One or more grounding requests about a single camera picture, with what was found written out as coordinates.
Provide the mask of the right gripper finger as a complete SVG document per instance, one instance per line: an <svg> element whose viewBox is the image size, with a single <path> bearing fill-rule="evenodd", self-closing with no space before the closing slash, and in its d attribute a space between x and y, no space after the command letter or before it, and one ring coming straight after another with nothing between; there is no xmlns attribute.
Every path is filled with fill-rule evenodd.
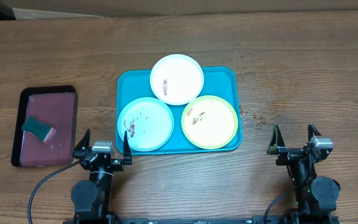
<svg viewBox="0 0 358 224"><path fill-rule="evenodd" d="M282 134L280 132L278 124L275 123L273 126L272 140L271 140L270 145L267 149L267 154L268 155L279 155L281 153L281 151L284 149L285 149L285 143L282 138Z"/></svg>
<svg viewBox="0 0 358 224"><path fill-rule="evenodd" d="M319 131L316 129L316 127L314 126L313 123L310 123L308 125L308 141L311 141L312 137L314 136L320 136L321 134L319 133Z"/></svg>

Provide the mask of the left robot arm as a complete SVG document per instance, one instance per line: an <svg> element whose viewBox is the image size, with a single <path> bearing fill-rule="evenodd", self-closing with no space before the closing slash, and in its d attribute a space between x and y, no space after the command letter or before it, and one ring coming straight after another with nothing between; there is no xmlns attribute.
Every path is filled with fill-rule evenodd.
<svg viewBox="0 0 358 224"><path fill-rule="evenodd" d="M123 171L125 165L132 164L127 135L124 135L122 159L112 157L110 145L107 149L93 149L90 136L90 130L87 130L72 153L82 168L89 171L89 179L77 182L71 190L71 201L75 206L71 222L120 224L122 220L109 211L109 204L114 172Z"/></svg>

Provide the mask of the green and pink sponge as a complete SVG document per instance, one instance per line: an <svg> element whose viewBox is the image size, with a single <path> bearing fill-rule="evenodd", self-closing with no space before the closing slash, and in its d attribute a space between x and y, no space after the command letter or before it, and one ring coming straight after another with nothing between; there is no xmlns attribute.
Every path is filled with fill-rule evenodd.
<svg viewBox="0 0 358 224"><path fill-rule="evenodd" d="M31 133L42 142L49 141L56 132L56 129L53 126L45 124L33 116L29 116L24 121L21 130Z"/></svg>

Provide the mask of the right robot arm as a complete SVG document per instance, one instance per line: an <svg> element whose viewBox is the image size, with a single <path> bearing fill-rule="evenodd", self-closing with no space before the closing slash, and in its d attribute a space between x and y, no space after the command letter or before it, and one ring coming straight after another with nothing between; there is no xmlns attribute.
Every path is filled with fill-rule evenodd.
<svg viewBox="0 0 358 224"><path fill-rule="evenodd" d="M331 213L337 209L339 182L316 174L314 165L325 160L334 144L322 136L313 124L308 125L308 142L301 148L287 148L277 124L273 126L268 155L276 155L276 165L285 166L293 188L278 196L266 209L264 223L338 223ZM296 208L289 208L279 218L270 218L269 211L282 198L295 194Z"/></svg>

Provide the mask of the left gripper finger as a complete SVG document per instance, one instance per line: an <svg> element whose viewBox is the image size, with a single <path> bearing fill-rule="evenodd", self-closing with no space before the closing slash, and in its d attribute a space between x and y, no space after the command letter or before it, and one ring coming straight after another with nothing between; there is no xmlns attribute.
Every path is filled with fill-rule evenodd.
<svg viewBox="0 0 358 224"><path fill-rule="evenodd" d="M124 131L123 156L125 159L132 158L132 153L131 153L131 149L129 147L128 137L127 137L127 131Z"/></svg>
<svg viewBox="0 0 358 224"><path fill-rule="evenodd" d="M85 149L88 148L90 143L90 136L91 136L91 131L90 129L88 129L85 135L83 136L83 138L74 147L74 151L82 151L84 148Z"/></svg>

